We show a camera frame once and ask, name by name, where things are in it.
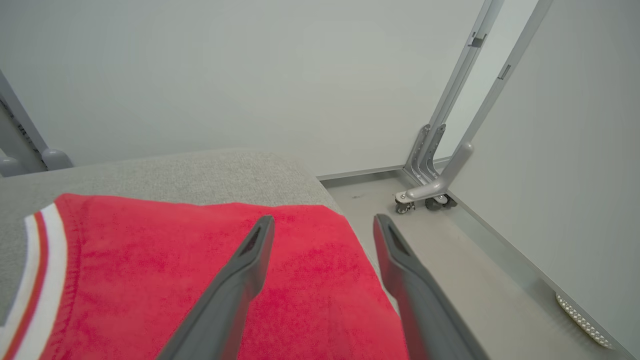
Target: caster wheel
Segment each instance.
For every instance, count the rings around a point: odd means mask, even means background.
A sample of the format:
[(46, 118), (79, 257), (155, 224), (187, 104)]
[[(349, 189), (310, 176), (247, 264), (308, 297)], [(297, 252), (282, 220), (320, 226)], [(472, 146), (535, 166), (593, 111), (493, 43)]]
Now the caster wheel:
[(444, 204), (444, 207), (446, 209), (451, 209), (451, 208), (455, 208), (456, 206), (458, 206), (458, 203), (452, 199), (450, 196), (445, 195), (447, 197), (447, 203)]
[(442, 209), (442, 204), (437, 202), (436, 199), (430, 197), (428, 199), (424, 200), (424, 205), (427, 207), (427, 209), (431, 210), (431, 211), (438, 211), (440, 209)]
[(396, 204), (396, 213), (405, 214), (410, 207), (411, 204)]

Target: metal leg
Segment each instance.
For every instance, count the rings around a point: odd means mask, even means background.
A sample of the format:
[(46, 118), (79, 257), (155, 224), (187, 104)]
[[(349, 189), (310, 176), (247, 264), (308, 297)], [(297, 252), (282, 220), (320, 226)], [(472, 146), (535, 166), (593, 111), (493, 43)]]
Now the metal leg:
[(431, 139), (431, 143), (429, 143), (427, 151), (424, 153), (424, 159), (420, 162), (420, 169), (423, 173), (427, 174), (431, 180), (435, 180), (440, 176), (436, 171), (435, 166), (433, 166), (433, 158), (436, 155), (436, 150), (438, 149), (438, 145), (440, 145), (445, 128), (446, 125), (442, 124), (435, 129), (435, 134)]
[(460, 147), (458, 147), (458, 150), (451, 158), (451, 161), (447, 167), (442, 170), (442, 174), (440, 174), (437, 179), (426, 185), (397, 193), (396, 202), (407, 204), (416, 200), (443, 195), (447, 191), (451, 182), (453, 182), (453, 179), (458, 175), (458, 172), (460, 172), (462, 166), (467, 162), (469, 156), (471, 156), (473, 149), (473, 146), (469, 142), (460, 144)]
[(424, 141), (429, 136), (429, 130), (431, 129), (431, 125), (425, 125), (420, 129), (420, 133), (418, 133), (418, 137), (415, 139), (415, 143), (413, 144), (413, 148), (411, 149), (411, 154), (409, 158), (406, 160), (406, 164), (404, 165), (404, 171), (416, 182), (419, 184), (428, 184), (427, 175), (422, 172), (420, 169), (420, 162), (422, 161), (422, 157), (424, 156), (423, 150), (426, 148), (424, 145)]

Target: gray fabric surface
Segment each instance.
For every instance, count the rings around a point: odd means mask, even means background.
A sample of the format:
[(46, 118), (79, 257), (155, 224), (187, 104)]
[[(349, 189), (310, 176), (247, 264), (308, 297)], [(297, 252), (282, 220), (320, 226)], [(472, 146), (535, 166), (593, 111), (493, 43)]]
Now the gray fabric surface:
[(0, 179), (0, 324), (24, 267), (23, 219), (62, 193), (197, 205), (322, 204), (340, 212), (301, 162), (256, 151), (192, 152)]

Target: gray floor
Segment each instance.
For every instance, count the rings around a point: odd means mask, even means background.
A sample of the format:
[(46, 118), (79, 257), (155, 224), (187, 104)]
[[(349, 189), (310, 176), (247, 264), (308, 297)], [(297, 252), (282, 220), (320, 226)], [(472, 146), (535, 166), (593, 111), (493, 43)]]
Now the gray floor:
[(373, 216), (393, 218), (493, 360), (623, 359), (586, 336), (521, 255), (460, 206), (431, 212), (418, 203), (415, 211), (395, 213), (393, 194), (414, 186), (400, 170), (323, 184), (378, 273)]

